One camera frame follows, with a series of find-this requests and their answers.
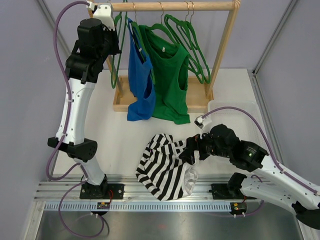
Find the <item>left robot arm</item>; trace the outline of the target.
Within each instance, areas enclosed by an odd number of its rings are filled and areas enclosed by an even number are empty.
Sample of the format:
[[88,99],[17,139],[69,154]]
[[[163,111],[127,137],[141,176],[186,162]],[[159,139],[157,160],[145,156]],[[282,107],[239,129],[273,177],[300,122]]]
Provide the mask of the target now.
[[108,56],[121,51],[116,31],[109,30],[99,19],[82,20],[77,34],[78,39],[64,67],[67,83],[60,127],[47,144],[66,153],[81,167],[85,176],[81,199],[103,199],[110,192],[108,178],[95,156],[98,143],[85,138],[85,121],[104,62]]

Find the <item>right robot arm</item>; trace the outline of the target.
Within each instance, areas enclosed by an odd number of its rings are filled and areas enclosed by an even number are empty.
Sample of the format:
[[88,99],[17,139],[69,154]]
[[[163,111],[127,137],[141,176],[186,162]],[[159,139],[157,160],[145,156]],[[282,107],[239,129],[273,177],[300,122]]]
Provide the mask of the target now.
[[210,156],[227,158],[236,168],[273,183],[265,184],[235,172],[227,183],[230,197],[264,200],[292,213],[310,228],[320,228],[320,187],[273,160],[261,146],[240,140],[232,129],[219,124],[208,133],[189,137],[179,157],[192,165],[196,162],[196,153],[201,161]]

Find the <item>zebra striped tank top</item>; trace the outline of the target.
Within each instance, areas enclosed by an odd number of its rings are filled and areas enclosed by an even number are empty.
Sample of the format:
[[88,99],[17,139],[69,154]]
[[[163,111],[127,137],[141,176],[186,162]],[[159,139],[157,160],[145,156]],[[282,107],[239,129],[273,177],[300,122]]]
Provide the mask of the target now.
[[195,164],[180,159],[186,146],[172,135],[155,134],[146,145],[136,168],[138,182],[159,201],[173,201],[191,196],[198,180]]

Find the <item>green hanger with metal hook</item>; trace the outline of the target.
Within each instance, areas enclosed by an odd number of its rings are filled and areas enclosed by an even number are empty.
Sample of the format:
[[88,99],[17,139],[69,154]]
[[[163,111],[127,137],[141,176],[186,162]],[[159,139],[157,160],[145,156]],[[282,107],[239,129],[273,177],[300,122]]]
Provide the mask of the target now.
[[125,37],[126,37],[126,29],[127,29],[127,20],[128,19],[128,12],[127,11],[120,11],[115,19],[114,24],[116,27],[116,33],[117,33],[117,49],[116,53],[112,55],[111,57],[111,87],[112,89],[115,89],[117,84],[119,83],[119,77],[118,73],[120,70],[120,63],[122,59],[122,53],[125,43]]

